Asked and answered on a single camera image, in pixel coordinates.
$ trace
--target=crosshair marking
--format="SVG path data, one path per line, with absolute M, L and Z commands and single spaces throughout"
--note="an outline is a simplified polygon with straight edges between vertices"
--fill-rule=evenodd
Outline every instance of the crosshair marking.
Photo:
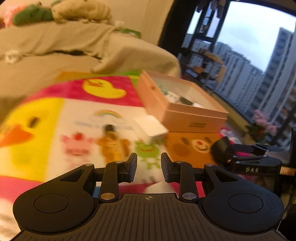
M 147 197 L 145 197 L 145 199 L 148 200 L 148 201 L 150 201 L 150 200 L 153 199 L 153 197 L 151 197 L 151 196 L 147 196 Z

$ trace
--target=beige bedsheet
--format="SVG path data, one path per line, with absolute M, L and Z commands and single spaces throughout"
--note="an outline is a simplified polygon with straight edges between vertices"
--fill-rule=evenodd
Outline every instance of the beige bedsheet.
M 98 60 L 90 56 L 54 53 L 26 57 L 8 65 L 0 61 L 0 123 L 22 99 L 54 83 L 62 71 L 89 72 Z
M 8 50 L 24 57 L 6 64 L 1 57 Z M 84 56 L 54 53 L 78 50 Z M 0 30 L 0 123 L 23 98 L 54 83 L 60 72 L 112 74 L 154 71 L 180 76 L 177 58 L 169 52 L 113 26 L 54 21 Z

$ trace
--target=pink flowers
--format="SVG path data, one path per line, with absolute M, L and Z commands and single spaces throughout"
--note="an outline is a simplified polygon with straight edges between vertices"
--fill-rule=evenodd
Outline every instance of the pink flowers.
M 276 133 L 276 126 L 267 121 L 267 118 L 259 110 L 254 110 L 254 115 L 252 119 L 255 121 L 255 124 L 262 127 L 264 132 Z

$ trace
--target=ribbed grip surface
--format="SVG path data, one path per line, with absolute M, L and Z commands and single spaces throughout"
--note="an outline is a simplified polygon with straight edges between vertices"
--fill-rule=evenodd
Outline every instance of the ribbed grip surface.
M 210 223 L 195 204 L 173 194 L 124 194 L 102 204 L 82 227 L 58 235 L 21 232 L 14 241 L 284 241 L 275 231 L 238 235 Z

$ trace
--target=pink box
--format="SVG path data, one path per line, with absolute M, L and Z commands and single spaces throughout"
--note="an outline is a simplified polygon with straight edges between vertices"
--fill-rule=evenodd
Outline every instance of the pink box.
M 190 99 L 202 107 L 169 102 L 163 89 Z M 149 115 L 169 131 L 217 133 L 228 112 L 193 82 L 150 71 L 143 71 L 136 90 Z

